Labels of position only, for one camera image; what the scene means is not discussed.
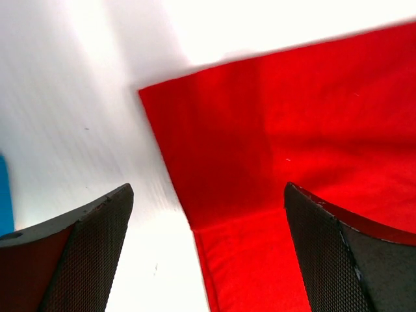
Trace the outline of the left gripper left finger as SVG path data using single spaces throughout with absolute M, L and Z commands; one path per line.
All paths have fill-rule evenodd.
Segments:
M 104 311 L 133 198 L 126 183 L 82 207 L 1 236 L 1 310 Z

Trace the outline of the red t shirt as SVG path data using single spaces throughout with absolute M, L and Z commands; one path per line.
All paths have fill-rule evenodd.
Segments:
M 239 60 L 139 91 L 211 311 L 308 311 L 293 182 L 415 231 L 415 23 Z

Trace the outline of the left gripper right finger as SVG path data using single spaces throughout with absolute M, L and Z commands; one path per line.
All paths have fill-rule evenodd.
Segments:
M 415 234 L 294 183 L 284 208 L 312 311 L 414 311 Z

